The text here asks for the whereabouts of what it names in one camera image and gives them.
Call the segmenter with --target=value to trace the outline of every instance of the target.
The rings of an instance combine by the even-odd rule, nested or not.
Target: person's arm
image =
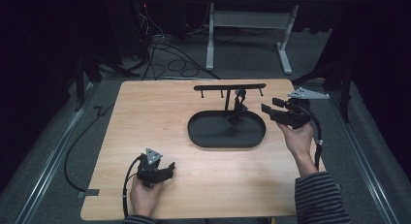
[[[332,176],[319,173],[312,161],[310,146],[313,129],[310,123],[299,129],[277,123],[284,133],[286,145],[292,153],[300,178],[296,179],[296,211],[299,224],[352,223],[342,206],[342,196]]]
[[[130,191],[130,200],[134,215],[127,216],[123,223],[155,224],[156,221],[149,216],[153,212],[160,195],[163,182],[156,183],[153,188],[147,188],[136,176]]]

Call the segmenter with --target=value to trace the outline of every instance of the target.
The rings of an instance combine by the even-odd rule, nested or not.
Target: striped shirt
[[[327,172],[296,179],[296,210],[299,224],[352,223],[342,207],[342,196]],[[123,224],[155,224],[154,219],[133,215]]]

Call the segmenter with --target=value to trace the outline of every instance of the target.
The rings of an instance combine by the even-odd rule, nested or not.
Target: light wood surface
[[[266,123],[262,142],[251,149],[204,149],[187,132],[192,115],[224,110],[220,91],[195,91],[202,84],[265,83],[247,90],[244,105]],[[155,218],[202,218],[295,215],[297,166],[284,136],[261,104],[272,97],[287,100],[294,88],[289,80],[157,80],[122,84],[86,197],[84,220],[123,219],[122,186],[133,160],[150,147],[164,155],[160,169],[175,162],[174,177],[166,181]],[[229,109],[234,107],[232,91]],[[315,144],[311,147],[312,155]]]

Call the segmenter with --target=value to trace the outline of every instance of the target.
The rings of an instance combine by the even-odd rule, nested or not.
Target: white metal frame
[[[215,11],[214,4],[209,7],[209,27],[208,27],[208,45],[206,49],[207,70],[214,69],[214,27],[251,27],[251,28],[275,28],[284,29],[285,34],[281,43],[276,43],[278,55],[281,60],[284,74],[291,75],[292,70],[290,62],[285,52],[291,30],[296,19],[299,6],[293,6],[290,13],[252,13],[252,12],[232,12],[232,11]]]

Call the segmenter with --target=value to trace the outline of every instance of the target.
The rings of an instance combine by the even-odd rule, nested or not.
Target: hand
[[[153,188],[147,188],[136,176],[130,192],[131,204],[135,215],[150,216],[157,204],[158,196],[164,182],[156,183]]]
[[[285,144],[293,154],[299,168],[300,176],[308,176],[318,173],[311,158],[310,147],[314,130],[310,123],[304,124],[299,129],[291,129],[287,125],[277,123],[284,134]]]

